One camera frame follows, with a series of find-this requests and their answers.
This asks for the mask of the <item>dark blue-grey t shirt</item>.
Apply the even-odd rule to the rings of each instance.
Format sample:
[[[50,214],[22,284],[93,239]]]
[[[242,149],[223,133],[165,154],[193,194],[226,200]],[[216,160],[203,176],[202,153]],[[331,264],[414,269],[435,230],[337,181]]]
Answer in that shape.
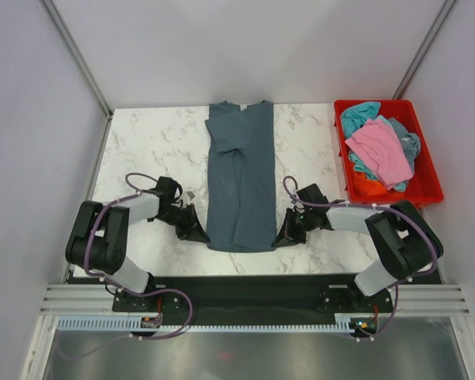
[[[208,247],[230,253],[274,249],[274,110],[269,101],[211,104],[208,153]]]

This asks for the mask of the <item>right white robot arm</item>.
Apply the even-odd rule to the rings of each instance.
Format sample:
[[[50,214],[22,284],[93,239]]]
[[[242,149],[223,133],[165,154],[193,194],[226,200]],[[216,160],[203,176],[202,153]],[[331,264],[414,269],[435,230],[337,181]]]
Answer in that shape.
[[[378,259],[358,273],[347,291],[348,305],[365,311],[375,295],[415,276],[436,269],[444,254],[442,242],[408,200],[390,206],[328,201],[317,184],[288,193],[301,207],[286,209],[283,225],[272,246],[304,244],[313,230],[348,230],[370,236]]]

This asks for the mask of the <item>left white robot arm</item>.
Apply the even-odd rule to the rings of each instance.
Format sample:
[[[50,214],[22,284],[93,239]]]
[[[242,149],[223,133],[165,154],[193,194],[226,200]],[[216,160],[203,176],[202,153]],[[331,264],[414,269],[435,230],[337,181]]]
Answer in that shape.
[[[208,243],[195,206],[183,203],[182,186],[171,177],[159,177],[150,189],[108,203],[81,204],[66,244],[65,257],[85,274],[101,279],[131,294],[131,303],[141,311],[158,302],[154,277],[127,256],[128,229],[141,221],[161,221],[173,226],[181,241]]]

